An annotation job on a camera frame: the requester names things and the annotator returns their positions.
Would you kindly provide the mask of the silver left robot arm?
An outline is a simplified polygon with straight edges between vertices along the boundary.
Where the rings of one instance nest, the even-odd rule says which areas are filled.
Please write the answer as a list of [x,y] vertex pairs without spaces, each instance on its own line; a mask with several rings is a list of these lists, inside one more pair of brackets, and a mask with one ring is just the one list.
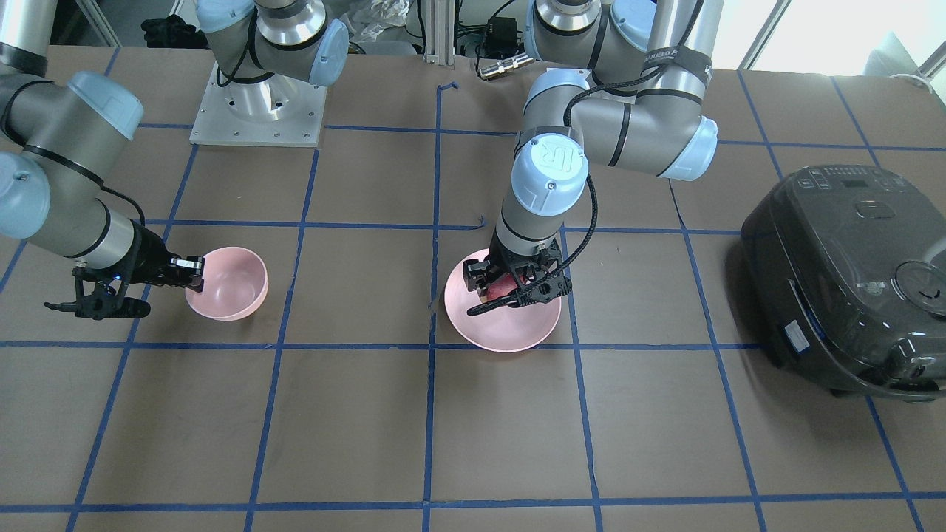
[[557,234],[599,164],[692,181],[712,162],[716,123],[703,115],[721,1],[533,1],[525,50],[554,63],[531,85],[511,184],[485,259],[467,289],[498,307],[571,292]]

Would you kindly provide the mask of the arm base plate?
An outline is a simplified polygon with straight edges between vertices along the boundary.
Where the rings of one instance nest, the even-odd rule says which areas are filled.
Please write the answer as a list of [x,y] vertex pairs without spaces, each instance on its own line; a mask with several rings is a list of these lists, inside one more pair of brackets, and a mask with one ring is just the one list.
[[317,148],[327,87],[286,75],[254,84],[217,84],[211,70],[189,140],[230,147]]

